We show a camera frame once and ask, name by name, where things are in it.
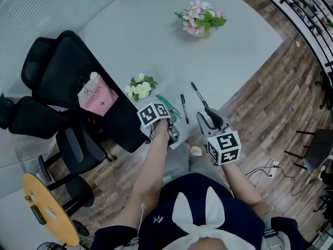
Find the pink paper bag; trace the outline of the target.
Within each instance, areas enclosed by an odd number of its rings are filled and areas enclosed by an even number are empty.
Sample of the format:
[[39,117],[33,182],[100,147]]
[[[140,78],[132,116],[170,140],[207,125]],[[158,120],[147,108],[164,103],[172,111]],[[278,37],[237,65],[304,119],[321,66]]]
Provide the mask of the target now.
[[88,82],[78,93],[80,107],[100,116],[107,113],[118,97],[97,72],[91,72]]

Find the person's right forearm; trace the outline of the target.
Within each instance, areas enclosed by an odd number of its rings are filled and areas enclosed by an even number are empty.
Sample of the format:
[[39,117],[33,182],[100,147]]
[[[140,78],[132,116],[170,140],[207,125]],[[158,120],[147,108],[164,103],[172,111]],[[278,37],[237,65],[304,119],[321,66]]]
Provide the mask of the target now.
[[222,169],[230,189],[236,198],[243,200],[250,206],[262,202],[262,197],[256,187],[234,162],[222,165]]

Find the black pen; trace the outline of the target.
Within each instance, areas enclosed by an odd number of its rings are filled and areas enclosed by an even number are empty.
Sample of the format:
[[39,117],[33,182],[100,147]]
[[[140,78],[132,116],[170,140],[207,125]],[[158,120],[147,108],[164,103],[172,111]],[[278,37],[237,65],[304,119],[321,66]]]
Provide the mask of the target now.
[[204,107],[209,107],[207,102],[204,100],[204,98],[202,97],[202,95],[200,94],[199,90],[197,89],[197,87],[195,86],[195,84],[193,82],[191,82],[191,86],[193,87],[193,89],[197,93],[197,95],[200,98],[201,102],[203,103]]
[[188,119],[187,110],[186,110],[185,96],[183,94],[181,94],[181,101],[182,101],[182,107],[183,107],[186,123],[189,124],[189,119]]

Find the black swivel chair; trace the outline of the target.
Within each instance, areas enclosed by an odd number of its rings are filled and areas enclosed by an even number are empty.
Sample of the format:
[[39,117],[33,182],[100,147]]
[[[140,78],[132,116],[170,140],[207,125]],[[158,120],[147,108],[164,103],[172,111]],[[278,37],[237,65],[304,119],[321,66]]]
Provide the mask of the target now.
[[323,109],[327,106],[327,108],[331,110],[333,108],[333,83],[331,83],[330,75],[327,75],[326,72],[320,71],[320,75],[322,76],[322,82],[314,82],[315,86],[320,86],[324,92],[324,99],[319,108]]

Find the white power strip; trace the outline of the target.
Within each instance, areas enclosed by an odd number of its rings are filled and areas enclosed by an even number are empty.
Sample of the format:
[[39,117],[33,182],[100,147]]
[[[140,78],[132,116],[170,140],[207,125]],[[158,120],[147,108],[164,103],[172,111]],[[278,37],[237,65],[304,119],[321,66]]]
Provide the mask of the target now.
[[279,162],[277,161],[276,158],[273,158],[270,163],[270,170],[268,173],[268,177],[271,179],[274,178],[278,168],[279,168]]

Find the person's grey trousers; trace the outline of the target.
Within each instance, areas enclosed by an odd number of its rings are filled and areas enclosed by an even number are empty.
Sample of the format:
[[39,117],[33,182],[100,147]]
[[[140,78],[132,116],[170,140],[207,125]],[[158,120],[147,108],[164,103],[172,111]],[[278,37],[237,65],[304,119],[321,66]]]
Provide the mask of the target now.
[[182,143],[176,149],[168,150],[164,165],[162,186],[190,173],[202,174],[227,187],[225,180],[214,169],[208,157],[192,155],[189,144]]

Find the grey chair with wooden legs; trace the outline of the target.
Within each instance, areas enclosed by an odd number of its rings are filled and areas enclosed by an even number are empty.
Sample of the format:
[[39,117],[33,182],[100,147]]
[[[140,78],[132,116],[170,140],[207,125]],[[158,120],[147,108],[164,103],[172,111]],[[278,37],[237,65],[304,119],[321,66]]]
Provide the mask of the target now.
[[314,170],[322,166],[326,161],[333,161],[333,130],[317,129],[315,132],[296,131],[300,134],[311,135],[312,140],[306,148],[304,156],[299,156],[289,151],[284,153],[303,161],[304,166],[293,163],[295,166],[307,170],[312,174]]

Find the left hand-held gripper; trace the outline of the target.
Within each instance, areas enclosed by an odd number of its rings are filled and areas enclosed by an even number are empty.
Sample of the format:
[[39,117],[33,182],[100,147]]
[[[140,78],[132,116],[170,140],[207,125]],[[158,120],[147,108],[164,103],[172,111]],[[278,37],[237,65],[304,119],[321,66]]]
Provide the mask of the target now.
[[180,133],[175,126],[177,117],[173,110],[168,110],[164,103],[149,103],[137,112],[141,122],[141,130],[150,140],[155,135],[155,123],[166,119],[168,123],[169,142],[178,142]]

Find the teal pencil pouch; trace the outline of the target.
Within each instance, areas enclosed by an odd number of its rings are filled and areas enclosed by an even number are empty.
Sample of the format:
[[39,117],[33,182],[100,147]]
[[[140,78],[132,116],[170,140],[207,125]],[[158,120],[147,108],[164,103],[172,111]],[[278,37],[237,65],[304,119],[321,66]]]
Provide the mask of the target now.
[[178,120],[182,119],[181,113],[163,96],[156,94],[155,97],[166,106],[167,110],[170,111]]

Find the white flowers in pot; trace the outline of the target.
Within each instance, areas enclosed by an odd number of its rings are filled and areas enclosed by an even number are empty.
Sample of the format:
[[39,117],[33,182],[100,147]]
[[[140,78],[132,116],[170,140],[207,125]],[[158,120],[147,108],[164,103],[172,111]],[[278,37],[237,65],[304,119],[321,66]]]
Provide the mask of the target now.
[[130,99],[138,102],[150,96],[157,85],[152,76],[140,73],[137,77],[131,78],[130,83],[125,87],[125,93]]

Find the round yellow wooden table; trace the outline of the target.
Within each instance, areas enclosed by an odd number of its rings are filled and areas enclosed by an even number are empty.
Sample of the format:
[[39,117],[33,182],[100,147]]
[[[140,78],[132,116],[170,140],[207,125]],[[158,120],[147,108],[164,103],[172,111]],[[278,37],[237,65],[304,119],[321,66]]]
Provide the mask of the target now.
[[[23,189],[26,195],[34,195],[36,205],[47,221],[44,227],[58,240],[70,246],[78,246],[80,242],[79,234],[62,206],[57,202],[47,186],[35,175],[26,173],[23,176]],[[56,219],[51,217],[46,208],[50,208],[55,214]]]

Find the black round stool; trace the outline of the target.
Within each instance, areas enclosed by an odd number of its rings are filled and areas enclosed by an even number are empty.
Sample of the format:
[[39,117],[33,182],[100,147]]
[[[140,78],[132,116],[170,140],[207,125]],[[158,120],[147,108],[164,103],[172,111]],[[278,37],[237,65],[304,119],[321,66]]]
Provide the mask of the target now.
[[94,194],[89,184],[79,175],[69,174],[66,177],[47,186],[49,191],[65,185],[71,199],[62,205],[62,208],[71,217],[81,207],[91,207],[94,203]]

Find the black mesh office chair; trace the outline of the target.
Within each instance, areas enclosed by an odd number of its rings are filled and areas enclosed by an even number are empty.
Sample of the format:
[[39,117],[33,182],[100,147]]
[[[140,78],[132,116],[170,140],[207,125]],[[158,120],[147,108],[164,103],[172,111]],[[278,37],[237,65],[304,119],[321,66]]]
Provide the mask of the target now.
[[30,96],[16,103],[0,95],[0,128],[12,134],[29,135],[39,139],[56,138],[59,152],[48,160],[38,157],[40,171],[47,182],[51,181],[48,168],[59,158],[71,175],[86,173],[104,160],[113,162],[101,147],[102,141],[86,117],[72,112],[59,112]]
[[[104,116],[79,105],[78,93],[91,72],[101,75],[118,95]],[[21,79],[33,98],[43,104],[93,117],[97,126],[127,152],[135,152],[148,140],[140,130],[136,107],[73,31],[64,31],[56,39],[38,37],[24,61]]]

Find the small black device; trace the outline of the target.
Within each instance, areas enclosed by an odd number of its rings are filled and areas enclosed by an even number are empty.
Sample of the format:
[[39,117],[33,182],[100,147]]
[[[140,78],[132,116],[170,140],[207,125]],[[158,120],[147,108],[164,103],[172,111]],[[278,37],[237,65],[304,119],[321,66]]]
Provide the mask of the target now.
[[39,208],[36,205],[32,205],[30,207],[30,209],[32,210],[32,212],[35,215],[36,219],[38,220],[39,224],[41,224],[41,225],[47,224],[47,221],[45,220],[41,211],[39,210]]

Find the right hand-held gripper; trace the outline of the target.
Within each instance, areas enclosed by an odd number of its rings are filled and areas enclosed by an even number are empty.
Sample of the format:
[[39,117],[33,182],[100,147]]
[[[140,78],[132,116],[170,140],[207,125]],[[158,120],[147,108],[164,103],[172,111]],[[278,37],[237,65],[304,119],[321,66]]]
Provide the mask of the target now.
[[206,107],[206,114],[211,118],[216,129],[210,129],[205,117],[197,112],[197,121],[204,135],[205,148],[213,165],[223,165],[240,158],[241,142],[238,132],[229,126],[229,119],[220,111]]

